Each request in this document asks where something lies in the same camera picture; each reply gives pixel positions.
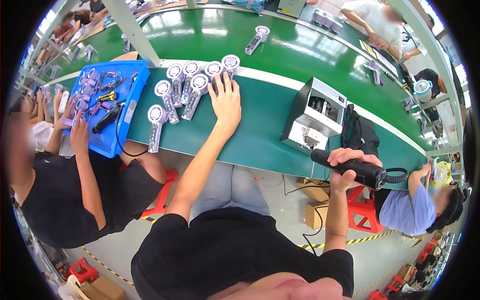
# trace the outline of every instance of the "black bag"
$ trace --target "black bag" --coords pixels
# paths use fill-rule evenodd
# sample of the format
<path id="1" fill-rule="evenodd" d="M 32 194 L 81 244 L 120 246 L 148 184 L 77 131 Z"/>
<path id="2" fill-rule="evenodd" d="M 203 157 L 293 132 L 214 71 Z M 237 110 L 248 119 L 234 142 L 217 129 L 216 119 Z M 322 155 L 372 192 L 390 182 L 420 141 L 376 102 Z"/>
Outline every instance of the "black bag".
<path id="1" fill-rule="evenodd" d="M 380 139 L 375 134 L 375 124 L 358 115 L 353 110 L 353 104 L 347 106 L 345 112 L 345 123 L 342 130 L 342 148 L 352 148 L 353 150 L 361 150 L 364 154 L 373 154 L 378 157 L 378 145 Z M 348 139 L 350 126 L 353 123 L 353 133 Z"/>

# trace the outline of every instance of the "workbench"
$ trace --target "workbench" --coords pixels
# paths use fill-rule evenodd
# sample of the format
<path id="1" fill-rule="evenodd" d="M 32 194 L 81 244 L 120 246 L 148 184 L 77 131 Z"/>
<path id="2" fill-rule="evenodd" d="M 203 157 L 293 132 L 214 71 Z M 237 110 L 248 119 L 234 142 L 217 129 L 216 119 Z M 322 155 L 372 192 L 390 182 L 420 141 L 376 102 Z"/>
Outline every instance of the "workbench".
<path id="1" fill-rule="evenodd" d="M 402 100 L 408 93 L 388 77 L 385 85 L 375 85 L 372 71 L 363 66 L 371 57 L 360 48 L 361 33 L 356 29 L 343 23 L 343 30 L 334 36 L 332 32 L 303 24 L 306 22 L 301 18 L 296 20 L 274 12 L 265 12 L 259 17 L 235 6 L 213 4 L 192 10 L 175 8 L 150 16 L 142 23 L 143 32 L 165 61 L 163 68 L 149 69 L 151 75 L 138 101 L 127 138 L 148 143 L 151 124 L 146 113 L 153 104 L 163 105 L 153 89 L 159 80 L 166 79 L 168 65 L 187 60 L 208 62 L 235 54 L 242 67 L 235 78 L 240 85 L 242 121 L 218 160 L 328 179 L 328 170 L 314 165 L 308 155 L 279 141 L 296 92 L 302 83 L 316 77 L 345 95 L 376 123 L 379 156 L 385 168 L 419 169 L 425 162 L 424 151 L 433 149 L 432 138 L 422 136 L 419 113 L 408 115 L 404 111 Z M 258 25 L 269 27 L 271 33 L 249 56 L 244 50 Z M 123 54 L 121 33 L 114 25 L 79 46 L 84 48 L 90 44 L 95 48 L 90 63 L 108 61 Z M 45 79 L 71 89 L 76 79 L 74 72 L 86 65 L 84 58 L 83 51 L 79 51 L 72 62 L 63 56 L 57 57 L 52 64 L 62 67 L 58 74 L 62 77 L 54 81 L 48 76 Z M 205 95 L 192 121 L 181 120 L 178 124 L 163 126 L 160 147 L 195 155 L 215 121 L 210 97 Z M 340 136 L 330 138 L 329 149 L 338 147 Z M 406 189 L 407 186 L 404 182 L 386 187 Z"/>

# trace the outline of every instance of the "red plastic stool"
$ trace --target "red plastic stool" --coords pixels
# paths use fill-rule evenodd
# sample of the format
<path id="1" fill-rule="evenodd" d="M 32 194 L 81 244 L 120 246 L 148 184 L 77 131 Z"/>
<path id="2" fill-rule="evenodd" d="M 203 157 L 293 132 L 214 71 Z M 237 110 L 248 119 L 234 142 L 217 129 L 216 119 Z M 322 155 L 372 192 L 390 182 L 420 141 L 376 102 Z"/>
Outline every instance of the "red plastic stool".
<path id="1" fill-rule="evenodd" d="M 387 297 L 378 289 L 370 292 L 368 300 L 386 300 Z"/>
<path id="2" fill-rule="evenodd" d="M 58 267 L 57 271 L 60 275 L 63 276 L 65 280 L 67 280 L 68 277 L 71 275 L 70 272 L 67 270 L 67 267 L 65 266 L 65 264 L 62 264 L 60 267 Z"/>
<path id="3" fill-rule="evenodd" d="M 415 276 L 415 274 L 418 272 L 418 269 L 415 268 L 413 269 L 413 272 L 412 272 L 412 275 L 410 276 L 410 279 L 408 279 L 409 281 L 412 280 L 412 278 Z"/>
<path id="4" fill-rule="evenodd" d="M 75 275 L 75 277 L 77 277 L 80 283 L 84 283 L 85 281 L 90 280 L 93 282 L 98 275 L 98 271 L 96 268 L 87 266 L 85 256 L 83 256 L 79 261 L 74 263 L 69 270 L 72 275 Z"/>
<path id="5" fill-rule="evenodd" d="M 177 182 L 177 179 L 179 177 L 179 174 L 174 169 L 165 169 L 165 171 L 167 172 L 167 180 L 165 181 L 165 184 L 163 185 L 162 190 L 160 191 L 160 193 L 158 194 L 158 197 L 156 198 L 155 207 L 150 209 L 145 209 L 141 217 L 149 216 L 152 214 L 162 214 L 165 212 L 165 209 L 167 207 L 164 205 L 168 198 L 170 185 L 172 185 L 172 183 L 174 182 Z"/>
<path id="6" fill-rule="evenodd" d="M 423 261 L 425 261 L 425 258 L 427 258 L 427 255 L 428 255 L 427 252 L 425 252 L 425 251 L 420 251 L 419 257 L 417 258 L 417 260 L 418 260 L 419 262 L 423 262 Z"/>
<path id="7" fill-rule="evenodd" d="M 400 288 L 402 287 L 402 285 L 405 284 L 405 281 L 403 279 L 401 279 L 400 277 L 398 277 L 397 275 L 393 275 L 393 281 L 392 283 L 390 284 L 387 284 L 385 286 L 386 289 L 390 289 L 394 292 L 398 292 L 400 290 Z"/>
<path id="8" fill-rule="evenodd" d="M 355 202 L 355 199 L 357 199 L 357 197 L 361 194 L 364 188 L 364 186 L 356 187 L 347 197 L 348 227 L 370 233 L 382 232 L 385 226 L 380 224 L 377 219 L 374 200 L 366 199 L 365 203 Z M 352 214 L 363 216 L 362 221 L 356 224 Z M 370 227 L 365 226 L 365 223 L 367 221 L 369 221 Z"/>
<path id="9" fill-rule="evenodd" d="M 423 248 L 423 251 L 425 251 L 427 253 L 430 253 L 430 252 L 432 252 L 432 249 L 433 249 L 433 244 L 427 243 L 425 245 L 425 248 Z"/>

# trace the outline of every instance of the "black cable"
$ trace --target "black cable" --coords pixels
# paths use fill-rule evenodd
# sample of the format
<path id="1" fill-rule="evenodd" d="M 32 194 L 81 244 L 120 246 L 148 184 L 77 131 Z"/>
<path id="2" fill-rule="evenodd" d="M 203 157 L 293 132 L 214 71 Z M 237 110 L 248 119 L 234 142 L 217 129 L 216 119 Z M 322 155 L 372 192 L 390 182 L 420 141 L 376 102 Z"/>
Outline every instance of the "black cable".
<path id="1" fill-rule="evenodd" d="M 311 180 L 309 180 L 309 179 L 306 179 L 306 180 L 309 181 L 309 182 L 311 182 L 311 183 L 317 184 L 316 182 L 311 181 Z M 319 186 L 319 185 L 316 185 L 316 186 L 308 185 L 308 186 L 302 186 L 301 188 L 294 189 L 294 190 L 292 190 L 292 191 L 287 192 L 286 187 L 285 187 L 285 176 L 284 176 L 284 174 L 282 174 L 282 181 L 283 181 L 283 194 L 284 194 L 285 196 L 287 196 L 288 194 L 290 194 L 290 193 L 292 193 L 292 192 L 296 192 L 296 191 L 298 191 L 298 190 L 305 189 L 305 188 L 325 188 L 325 187 L 327 187 L 327 186 Z M 322 228 L 323 228 L 323 226 L 324 226 L 324 220 L 323 220 L 322 216 L 320 215 L 320 213 L 318 212 L 317 209 L 318 209 L 318 208 L 323 208 L 323 207 L 328 207 L 328 205 L 319 206 L 319 207 L 316 207 L 316 208 L 315 208 L 315 211 L 317 212 L 318 216 L 320 217 L 320 229 L 318 229 L 318 231 L 315 232 L 315 233 L 313 233 L 313 234 L 302 233 L 303 238 L 307 241 L 308 245 L 309 245 L 310 248 L 312 249 L 313 254 L 315 254 L 315 256 L 317 255 L 317 253 L 315 252 L 315 249 L 313 248 L 312 244 L 310 243 L 310 241 L 308 240 L 307 237 L 312 237 L 312 236 L 314 236 L 314 235 L 317 235 L 320 231 L 322 231 Z"/>
<path id="2" fill-rule="evenodd" d="M 387 172 L 402 172 L 403 175 L 400 176 L 390 176 L 387 175 L 385 177 L 385 182 L 386 183 L 401 183 L 407 180 L 408 178 L 408 171 L 404 168 L 390 168 L 390 169 L 385 169 Z"/>
<path id="3" fill-rule="evenodd" d="M 143 151 L 142 153 L 140 153 L 140 154 L 131 155 L 131 154 L 127 153 L 127 152 L 122 148 L 122 146 L 121 146 L 121 144 L 120 144 L 120 139 L 119 139 L 119 134 L 118 134 L 118 122 L 119 122 L 119 118 L 120 118 L 121 112 L 123 111 L 123 107 L 124 107 L 124 105 L 121 105 L 121 106 L 120 106 L 120 111 L 119 111 L 119 113 L 118 113 L 118 115 L 117 115 L 117 118 L 115 119 L 115 137 L 117 138 L 117 144 L 119 145 L 120 150 L 121 150 L 123 153 L 125 153 L 126 155 L 131 156 L 131 157 L 138 157 L 138 156 L 140 156 L 140 155 L 142 155 L 142 154 L 145 154 L 145 153 L 148 151 L 148 148 L 147 148 L 145 151 Z"/>

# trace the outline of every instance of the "gray floor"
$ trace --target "gray floor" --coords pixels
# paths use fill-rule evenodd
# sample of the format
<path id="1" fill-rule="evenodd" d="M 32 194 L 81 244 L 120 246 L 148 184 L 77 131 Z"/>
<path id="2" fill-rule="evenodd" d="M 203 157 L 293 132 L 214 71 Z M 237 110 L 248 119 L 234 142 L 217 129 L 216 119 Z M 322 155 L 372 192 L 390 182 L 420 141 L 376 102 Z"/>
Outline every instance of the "gray floor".
<path id="1" fill-rule="evenodd" d="M 181 175 L 192 160 L 192 156 L 175 153 L 168 150 L 160 150 L 162 161 L 167 168 L 174 168 Z M 282 175 L 278 173 L 248 169 L 258 180 L 262 193 L 268 202 L 272 217 L 277 221 L 277 229 L 297 245 L 306 244 L 302 233 L 314 233 L 315 231 L 305 225 L 305 205 L 311 199 L 301 190 L 293 192 L 288 196 L 284 195 Z M 298 187 L 297 177 L 285 176 L 286 190 L 291 191 Z M 175 189 L 175 184 L 170 189 L 170 195 Z M 157 219 L 160 215 L 151 215 Z M 132 282 L 130 275 L 130 262 L 133 255 L 137 252 L 140 244 L 148 234 L 152 223 L 146 220 L 134 220 L 125 228 L 123 232 L 105 236 L 97 241 L 86 244 L 84 247 L 99 261 L 118 275 Z M 348 231 L 348 240 L 360 239 L 372 236 L 367 232 L 350 229 Z M 429 238 L 422 243 L 410 247 L 410 240 L 402 237 L 401 233 L 381 237 L 375 240 L 355 243 L 347 246 L 347 250 L 354 259 L 354 292 L 363 290 L 372 285 L 386 275 L 399 269 L 405 263 L 413 263 L 418 253 L 423 249 Z M 324 231 L 311 237 L 312 244 L 324 242 Z M 82 256 L 85 256 L 87 262 L 96 267 L 100 273 L 107 275 L 118 285 L 123 287 L 127 293 L 127 299 L 140 299 L 135 291 L 135 287 L 121 280 L 116 275 L 100 265 L 95 259 L 86 253 L 82 248 L 68 250 L 70 261 L 75 262 Z M 389 275 L 378 284 L 369 287 L 365 291 L 358 293 L 354 299 L 365 299 L 371 290 L 384 290 L 387 282 L 391 280 Z"/>

